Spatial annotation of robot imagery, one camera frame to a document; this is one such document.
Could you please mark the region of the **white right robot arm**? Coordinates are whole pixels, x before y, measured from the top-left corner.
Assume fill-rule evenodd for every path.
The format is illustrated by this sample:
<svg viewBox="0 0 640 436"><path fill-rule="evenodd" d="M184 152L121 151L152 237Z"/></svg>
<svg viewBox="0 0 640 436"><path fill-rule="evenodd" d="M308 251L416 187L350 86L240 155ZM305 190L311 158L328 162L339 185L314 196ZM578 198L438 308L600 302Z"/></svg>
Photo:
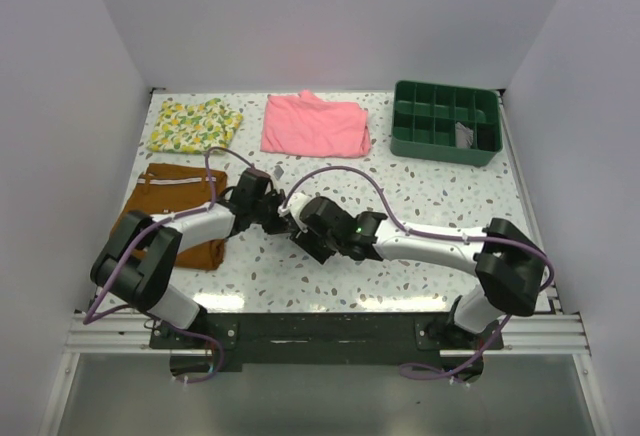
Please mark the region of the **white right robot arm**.
<svg viewBox="0 0 640 436"><path fill-rule="evenodd" d="M476 278L445 325L448 342L469 348L501 316L536 311L546 258L518 227L494 218L485 227L440 228L401 222L388 213L352 215L326 197L294 194L278 209L294 241L317 261L340 254L355 261L415 261Z"/></svg>

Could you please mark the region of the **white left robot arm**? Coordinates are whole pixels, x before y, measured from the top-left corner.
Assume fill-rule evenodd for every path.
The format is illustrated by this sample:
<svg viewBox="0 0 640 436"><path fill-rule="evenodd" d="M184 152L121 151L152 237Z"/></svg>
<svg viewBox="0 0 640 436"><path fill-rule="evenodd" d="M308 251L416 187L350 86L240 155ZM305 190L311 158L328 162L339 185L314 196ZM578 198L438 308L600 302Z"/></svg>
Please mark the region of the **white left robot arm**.
<svg viewBox="0 0 640 436"><path fill-rule="evenodd" d="M267 173L249 168L225 195L199 206L166 214L126 213L91 268L90 279L102 291L85 322L104 316L98 307L112 294L172 325L171 334L183 347L200 346L207 336L206 310L170 284L178 254L234 237L253 225L267 234L285 233L288 223L279 214L284 200L284 192Z"/></svg>

